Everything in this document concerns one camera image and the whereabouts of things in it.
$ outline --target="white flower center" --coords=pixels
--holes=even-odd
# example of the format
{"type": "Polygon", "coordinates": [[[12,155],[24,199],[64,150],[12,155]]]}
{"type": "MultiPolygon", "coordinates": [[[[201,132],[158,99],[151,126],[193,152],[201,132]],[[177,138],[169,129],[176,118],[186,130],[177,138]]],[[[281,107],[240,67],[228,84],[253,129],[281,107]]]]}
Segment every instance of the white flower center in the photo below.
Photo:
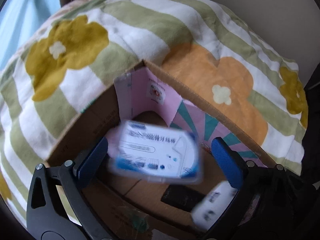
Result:
{"type": "Polygon", "coordinates": [[[213,93],[213,101],[215,101],[217,104],[225,103],[226,105],[231,105],[230,88],[214,85],[212,87],[212,93],[213,93]]]}
{"type": "Polygon", "coordinates": [[[61,41],[56,41],[52,46],[49,47],[49,52],[52,57],[57,60],[61,53],[66,52],[66,47],[63,46],[61,41]]]}

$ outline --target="blue gripper pad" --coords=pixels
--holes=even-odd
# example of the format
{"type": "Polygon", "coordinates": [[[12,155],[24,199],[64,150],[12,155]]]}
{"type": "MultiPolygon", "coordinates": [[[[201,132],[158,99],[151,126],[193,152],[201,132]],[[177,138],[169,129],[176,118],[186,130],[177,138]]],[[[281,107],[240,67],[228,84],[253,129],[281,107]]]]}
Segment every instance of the blue gripper pad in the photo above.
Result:
{"type": "Polygon", "coordinates": [[[101,162],[108,152],[108,141],[105,137],[97,143],[87,158],[83,161],[77,172],[78,186],[87,187],[91,179],[95,176],[101,162]]]}
{"type": "Polygon", "coordinates": [[[232,151],[221,137],[217,137],[212,140],[211,149],[213,157],[222,169],[223,174],[226,176],[231,187],[240,189],[243,184],[244,174],[236,163],[236,160],[239,161],[239,159],[237,157],[234,158],[234,155],[238,155],[238,153],[232,151]]]}

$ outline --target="black fabric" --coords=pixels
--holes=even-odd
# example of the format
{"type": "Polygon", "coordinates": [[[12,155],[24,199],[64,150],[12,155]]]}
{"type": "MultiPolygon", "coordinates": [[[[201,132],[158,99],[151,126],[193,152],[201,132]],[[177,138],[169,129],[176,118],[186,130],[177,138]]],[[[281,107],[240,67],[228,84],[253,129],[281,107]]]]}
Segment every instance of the black fabric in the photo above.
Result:
{"type": "Polygon", "coordinates": [[[309,106],[308,127],[302,140],[305,150],[302,159],[301,177],[309,183],[320,181],[320,85],[308,90],[308,87],[320,81],[320,64],[306,85],[309,106]]]}
{"type": "Polygon", "coordinates": [[[204,194],[186,186],[170,185],[164,192],[161,201],[170,206],[191,212],[194,206],[204,197],[204,194]]]}

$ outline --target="floral blanket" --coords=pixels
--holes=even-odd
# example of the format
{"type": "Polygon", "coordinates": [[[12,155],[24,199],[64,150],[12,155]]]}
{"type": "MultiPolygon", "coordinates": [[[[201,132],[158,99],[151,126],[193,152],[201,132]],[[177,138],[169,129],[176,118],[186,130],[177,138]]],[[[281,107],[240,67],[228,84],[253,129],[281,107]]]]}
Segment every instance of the floral blanket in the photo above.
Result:
{"type": "Polygon", "coordinates": [[[77,0],[17,51],[0,80],[0,191],[22,224],[36,164],[141,59],[162,66],[300,174],[308,106],[298,66],[232,11],[210,0],[77,0]]]}

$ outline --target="yellow flower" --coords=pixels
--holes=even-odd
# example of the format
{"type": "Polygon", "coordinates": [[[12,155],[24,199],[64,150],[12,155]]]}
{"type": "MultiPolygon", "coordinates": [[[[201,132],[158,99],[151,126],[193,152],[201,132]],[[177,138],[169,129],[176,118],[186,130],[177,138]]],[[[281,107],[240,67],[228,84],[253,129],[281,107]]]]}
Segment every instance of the yellow flower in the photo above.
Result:
{"type": "Polygon", "coordinates": [[[107,30],[86,15],[55,25],[47,38],[32,45],[26,71],[34,76],[34,101],[50,97],[63,81],[67,69],[79,70],[93,63],[109,44],[107,30]]]}
{"type": "Polygon", "coordinates": [[[287,110],[290,114],[301,114],[300,122],[304,128],[308,125],[308,104],[303,85],[298,80],[298,75],[286,67],[280,67],[280,75],[284,85],[280,86],[281,95],[287,101],[287,110]]]}

